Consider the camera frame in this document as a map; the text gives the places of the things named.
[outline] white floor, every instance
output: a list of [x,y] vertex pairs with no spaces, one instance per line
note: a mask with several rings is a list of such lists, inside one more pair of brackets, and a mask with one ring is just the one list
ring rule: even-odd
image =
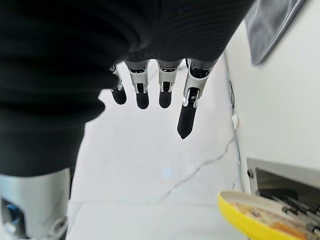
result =
[[239,190],[225,59],[200,100],[193,132],[177,124],[187,75],[181,64],[172,104],[159,106],[158,66],[149,63],[150,105],[137,107],[129,72],[119,66],[127,103],[106,90],[106,111],[87,124],[79,153],[67,240],[244,240],[220,215],[217,195]]

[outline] black fingertip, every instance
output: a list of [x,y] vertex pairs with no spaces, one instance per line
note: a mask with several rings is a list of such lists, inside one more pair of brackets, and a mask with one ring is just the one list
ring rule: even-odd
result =
[[149,106],[148,93],[139,93],[136,95],[136,104],[141,109],[146,109]]
[[188,106],[182,106],[181,108],[177,130],[182,139],[188,137],[192,132],[196,110],[193,103],[189,103]]
[[171,92],[160,92],[159,95],[159,104],[163,109],[166,109],[170,106],[171,104]]
[[114,101],[119,105],[125,104],[127,101],[127,95],[124,88],[122,88],[120,91],[118,89],[113,90],[112,96]]

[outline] silver robotic wrist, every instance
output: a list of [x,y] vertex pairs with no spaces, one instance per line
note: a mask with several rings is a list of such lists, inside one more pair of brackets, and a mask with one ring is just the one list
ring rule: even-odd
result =
[[33,177],[0,174],[2,225],[9,239],[59,240],[68,227],[70,170]]

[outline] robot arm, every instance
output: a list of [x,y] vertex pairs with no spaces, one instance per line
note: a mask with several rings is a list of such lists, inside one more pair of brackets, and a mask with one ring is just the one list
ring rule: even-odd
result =
[[[113,65],[131,59],[130,53],[148,50],[154,29],[161,32],[150,54],[142,52],[141,60],[125,63],[137,105],[145,109],[148,59],[159,59],[159,103],[166,108],[181,59],[207,59],[201,58],[203,53],[210,60],[219,57],[252,2],[1,1],[0,22],[5,24],[0,24],[0,201],[9,237],[66,237],[70,169],[76,164],[85,123],[105,109],[98,99],[102,89],[111,89],[117,103],[126,101]],[[213,4],[221,6],[215,9]],[[161,13],[167,19],[161,21]],[[166,25],[171,20],[179,22]],[[166,25],[164,31],[160,24]],[[187,37],[179,40],[180,34]],[[208,53],[198,48],[200,41],[201,47],[214,49]],[[171,44],[177,49],[171,51]],[[215,64],[210,60],[189,60],[178,122],[182,138],[192,131],[198,101]]]

